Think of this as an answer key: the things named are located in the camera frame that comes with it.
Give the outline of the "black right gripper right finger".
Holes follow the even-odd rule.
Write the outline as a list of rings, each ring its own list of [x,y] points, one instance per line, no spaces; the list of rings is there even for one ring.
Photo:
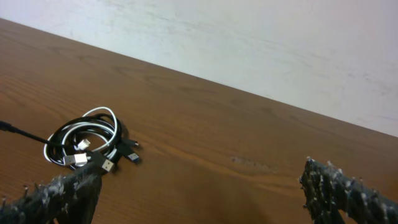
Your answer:
[[[397,223],[396,202],[366,187],[362,179],[345,176],[332,163],[308,157],[298,181],[305,196],[303,208],[313,223],[344,223],[344,216],[356,223]]]

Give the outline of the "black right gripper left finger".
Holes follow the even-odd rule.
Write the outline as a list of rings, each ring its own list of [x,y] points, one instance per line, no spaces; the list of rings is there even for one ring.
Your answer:
[[[102,171],[90,162],[48,184],[25,187],[10,203],[1,200],[2,224],[91,223],[102,187]]]

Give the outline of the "black USB cable blue plug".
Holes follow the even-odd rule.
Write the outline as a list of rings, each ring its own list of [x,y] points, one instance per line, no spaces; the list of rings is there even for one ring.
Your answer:
[[[87,136],[98,137],[103,144],[89,148]],[[56,130],[52,136],[53,140],[64,145],[64,148],[54,148],[56,156],[67,156],[74,152],[85,152],[91,159],[98,152],[112,162],[116,162],[121,156],[137,163],[140,157],[134,151],[139,143],[129,138],[127,127],[117,117],[111,114],[97,113],[84,115],[73,119]]]

